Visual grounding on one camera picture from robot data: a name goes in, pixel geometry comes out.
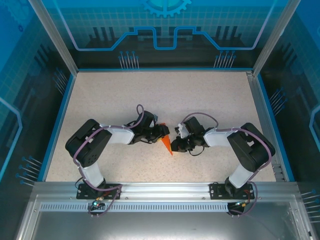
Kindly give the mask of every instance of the speckled work surface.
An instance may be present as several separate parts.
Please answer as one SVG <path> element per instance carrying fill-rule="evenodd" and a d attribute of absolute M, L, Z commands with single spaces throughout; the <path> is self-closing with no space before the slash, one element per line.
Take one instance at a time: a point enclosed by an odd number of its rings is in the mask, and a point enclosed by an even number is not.
<path fill-rule="evenodd" d="M 136 120 L 136 105 L 156 114 L 175 139 L 174 127 L 189 113 L 204 112 L 219 128 L 247 122 L 261 130 L 245 72 L 80 72 L 75 80 L 46 181 L 75 181 L 80 177 L 66 141 L 88 119 L 122 125 Z M 205 127 L 214 122 L 197 116 Z M 197 157 L 169 154 L 163 143 L 110 144 L 98 164 L 108 182 L 214 182 L 224 181 L 239 161 L 231 147 L 210 147 Z M 271 165 L 254 181 L 275 181 Z"/>

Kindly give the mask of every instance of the glass panel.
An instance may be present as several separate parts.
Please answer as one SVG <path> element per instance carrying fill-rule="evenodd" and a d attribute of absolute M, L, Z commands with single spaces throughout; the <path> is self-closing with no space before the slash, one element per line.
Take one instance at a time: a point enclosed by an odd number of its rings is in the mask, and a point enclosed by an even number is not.
<path fill-rule="evenodd" d="M 320 2 L 303 0 L 261 71 L 293 176 L 320 233 Z"/>
<path fill-rule="evenodd" d="M 79 68 L 252 68 L 287 0 L 44 0 Z"/>
<path fill-rule="evenodd" d="M 11 240 L 70 72 L 27 0 L 0 3 L 0 228 L 1 239 Z"/>

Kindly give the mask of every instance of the orange cone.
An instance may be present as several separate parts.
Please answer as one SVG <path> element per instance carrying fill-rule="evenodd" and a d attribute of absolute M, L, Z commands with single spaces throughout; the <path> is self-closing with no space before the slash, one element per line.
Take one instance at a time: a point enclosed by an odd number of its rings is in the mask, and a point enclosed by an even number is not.
<path fill-rule="evenodd" d="M 170 152 L 170 154 L 173 156 L 173 153 L 171 151 L 171 143 L 170 143 L 169 135 L 164 136 L 161 140 L 162 140 L 163 144 L 165 145 L 165 147 Z"/>

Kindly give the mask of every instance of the gear graphic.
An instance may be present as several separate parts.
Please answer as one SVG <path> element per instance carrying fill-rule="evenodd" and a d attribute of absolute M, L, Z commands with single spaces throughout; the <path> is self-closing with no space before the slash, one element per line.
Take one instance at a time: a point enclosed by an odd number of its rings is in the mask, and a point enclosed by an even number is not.
<path fill-rule="evenodd" d="M 20 25 L 28 19 L 30 13 L 28 0 L 0 0 L 0 5 L 7 7 L 11 16 Z"/>
<path fill-rule="evenodd" d="M 191 0 L 141 0 L 144 10 L 149 10 L 150 14 L 156 14 L 157 17 L 168 15 L 173 17 L 180 14 L 181 10 L 187 9 L 187 4 L 191 4 Z"/>

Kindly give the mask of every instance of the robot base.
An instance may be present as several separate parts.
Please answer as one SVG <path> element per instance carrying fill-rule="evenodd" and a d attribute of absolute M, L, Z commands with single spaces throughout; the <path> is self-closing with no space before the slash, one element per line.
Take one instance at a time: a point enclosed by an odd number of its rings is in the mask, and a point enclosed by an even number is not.
<path fill-rule="evenodd" d="M 250 192 L 250 200 L 255 199 L 254 189 L 252 184 L 245 184 L 237 190 L 237 194 L 234 197 L 231 197 L 230 194 L 226 191 L 225 183 L 214 182 L 209 184 L 209 192 L 211 200 L 246 200 L 248 195 L 244 192 L 248 190 Z"/>
<path fill-rule="evenodd" d="M 113 188 L 118 186 L 119 184 L 108 184 L 106 188 Z M 115 197 L 115 194 L 117 193 L 117 189 L 112 190 L 110 192 L 103 192 L 103 191 L 92 191 L 92 188 L 90 188 L 88 185 L 81 183 L 79 184 L 78 191 L 76 193 L 76 199 L 85 199 L 85 200 L 95 200 L 98 197 L 101 197 L 102 195 L 106 194 L 103 198 L 104 200 L 112 200 Z M 121 193 L 118 194 L 116 197 L 116 200 L 120 199 Z"/>

